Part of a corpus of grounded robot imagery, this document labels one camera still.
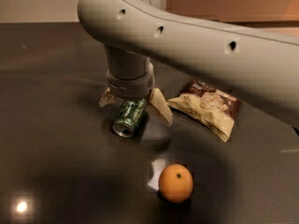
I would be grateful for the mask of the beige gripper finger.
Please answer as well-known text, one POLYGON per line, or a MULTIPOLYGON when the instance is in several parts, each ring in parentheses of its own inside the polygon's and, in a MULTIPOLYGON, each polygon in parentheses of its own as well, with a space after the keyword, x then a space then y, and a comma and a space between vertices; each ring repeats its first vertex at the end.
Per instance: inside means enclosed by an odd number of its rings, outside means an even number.
POLYGON ((99 100, 99 106, 104 107, 106 105, 114 104, 115 102, 116 102, 116 96, 110 90, 110 88, 107 88, 99 100))
POLYGON ((169 108, 164 95, 158 88, 153 88, 149 95, 146 110, 165 126, 171 126, 173 113, 169 108))

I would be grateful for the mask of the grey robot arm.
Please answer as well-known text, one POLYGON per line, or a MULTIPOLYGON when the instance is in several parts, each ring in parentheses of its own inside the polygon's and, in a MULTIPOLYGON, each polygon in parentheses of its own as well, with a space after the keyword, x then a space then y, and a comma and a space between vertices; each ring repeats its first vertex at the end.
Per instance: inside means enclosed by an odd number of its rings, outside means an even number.
POLYGON ((197 77, 299 126, 299 40, 167 13, 141 0, 79 0, 84 30, 113 48, 197 77))

